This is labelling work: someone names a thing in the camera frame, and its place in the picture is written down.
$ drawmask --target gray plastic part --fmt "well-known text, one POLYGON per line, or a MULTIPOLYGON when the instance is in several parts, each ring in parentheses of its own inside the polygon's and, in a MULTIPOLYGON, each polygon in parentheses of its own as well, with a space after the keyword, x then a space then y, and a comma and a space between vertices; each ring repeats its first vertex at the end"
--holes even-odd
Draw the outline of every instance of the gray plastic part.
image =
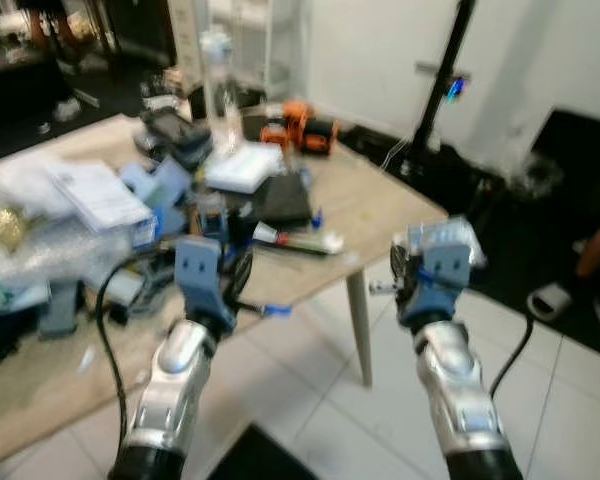
POLYGON ((51 300, 38 319, 38 334, 42 338, 64 337, 75 332, 77 294, 78 282, 51 283, 51 300))

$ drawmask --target plastic bag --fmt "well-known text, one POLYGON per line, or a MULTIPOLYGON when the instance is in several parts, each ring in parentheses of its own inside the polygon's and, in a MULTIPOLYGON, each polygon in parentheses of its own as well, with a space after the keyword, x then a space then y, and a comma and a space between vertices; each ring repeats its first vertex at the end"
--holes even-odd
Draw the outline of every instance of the plastic bag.
POLYGON ((46 152, 18 155, 0 165, 0 206, 18 207, 26 218, 54 220, 72 215, 73 204, 56 188, 46 165, 62 160, 46 152))
POLYGON ((77 218, 31 232, 13 254, 0 246, 0 285, 26 287, 42 281, 83 278, 131 253, 128 228, 93 233, 77 218))

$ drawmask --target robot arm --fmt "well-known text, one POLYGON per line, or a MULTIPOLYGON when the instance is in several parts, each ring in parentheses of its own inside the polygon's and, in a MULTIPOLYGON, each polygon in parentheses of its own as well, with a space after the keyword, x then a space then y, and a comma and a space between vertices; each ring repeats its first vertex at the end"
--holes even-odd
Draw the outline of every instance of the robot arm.
POLYGON ((452 321, 456 298, 469 282, 469 256, 463 244, 438 245, 409 259, 403 248, 394 247, 398 321, 413 335, 418 376, 451 480, 521 480, 482 385, 482 367, 469 348, 468 332, 452 321))
MULTIPOLYGON (((394 247, 391 291, 399 323, 413 335, 418 376, 451 480, 521 480, 467 330, 452 321, 456 298, 469 281, 469 252, 466 245, 450 244, 413 256, 394 247)), ((175 277, 187 320, 175 325, 154 355, 150 382, 109 480, 180 480, 216 346, 235 327, 220 293, 220 257, 210 240, 187 238, 176 246, 175 277)), ((242 275, 242 285, 247 277, 242 275)), ((242 285, 231 287, 232 297, 242 285)))
POLYGON ((175 280, 187 319, 154 354, 109 480, 180 480, 216 346, 236 324, 220 292, 220 259, 217 242, 188 237, 176 244, 175 280))

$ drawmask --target wire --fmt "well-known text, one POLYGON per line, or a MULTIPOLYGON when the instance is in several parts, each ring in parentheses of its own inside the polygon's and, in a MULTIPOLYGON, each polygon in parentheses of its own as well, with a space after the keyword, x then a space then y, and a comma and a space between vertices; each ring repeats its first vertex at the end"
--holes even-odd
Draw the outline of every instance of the wire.
POLYGON ((527 326, 525 328, 524 335, 520 340, 520 343, 518 343, 518 346, 513 351, 507 362, 503 365, 500 372, 498 372, 498 375, 496 375, 495 380, 491 384, 491 389, 489 390, 489 395, 491 395, 491 398, 495 397, 496 392, 498 391, 498 387, 502 382, 502 379, 505 377, 511 366, 516 362, 524 348, 527 346, 527 343, 529 343, 529 339, 531 338, 531 334, 533 333, 533 318, 531 318, 529 314, 526 314, 525 319, 527 321, 527 326))
POLYGON ((391 150, 389 150, 389 152, 387 153, 387 156, 384 157, 384 161, 382 162, 382 165, 380 165, 381 170, 387 169, 387 167, 389 166, 389 163, 391 162, 393 157, 395 157, 398 154, 398 152, 400 152, 400 150, 402 150, 404 148, 404 146, 409 142, 409 138, 410 138, 410 135, 406 135, 406 136, 402 137, 400 139, 400 141, 398 143, 396 143, 391 148, 391 150))
POLYGON ((128 259, 117 264, 111 273, 107 276, 105 281, 100 286, 100 290, 98 290, 98 296, 96 298, 96 308, 95 308, 95 316, 96 316, 96 325, 98 326, 98 333, 100 334, 100 339, 102 340, 102 344, 104 346, 105 354, 107 355, 107 360, 109 361, 109 366, 111 367, 111 372, 113 373, 113 378, 116 384, 116 395, 118 396, 118 406, 120 408, 120 432, 118 435, 118 453, 122 448, 122 441, 124 440, 124 436, 127 432, 127 394, 124 391, 124 382, 122 380, 122 375, 120 374, 120 368, 118 367, 118 362, 116 361, 116 356, 113 353, 113 349, 111 348, 111 344, 109 343, 109 337, 107 336, 107 331, 104 325, 104 296, 107 292, 107 287, 111 282, 111 279, 118 273, 120 270, 129 267, 130 265, 143 260, 145 258, 150 258, 156 255, 155 251, 145 252, 139 255, 135 255, 133 257, 129 257, 128 259))

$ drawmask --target table leg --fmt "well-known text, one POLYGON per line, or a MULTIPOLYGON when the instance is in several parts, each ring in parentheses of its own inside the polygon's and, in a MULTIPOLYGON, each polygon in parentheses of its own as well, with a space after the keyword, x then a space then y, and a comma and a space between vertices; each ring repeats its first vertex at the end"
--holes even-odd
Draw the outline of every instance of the table leg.
POLYGON ((353 321, 353 334, 356 337, 358 358, 362 369, 362 382, 365 387, 371 387, 373 376, 371 372, 371 337, 369 332, 369 310, 367 309, 367 286, 364 280, 364 270, 347 277, 347 293, 349 308, 353 321))

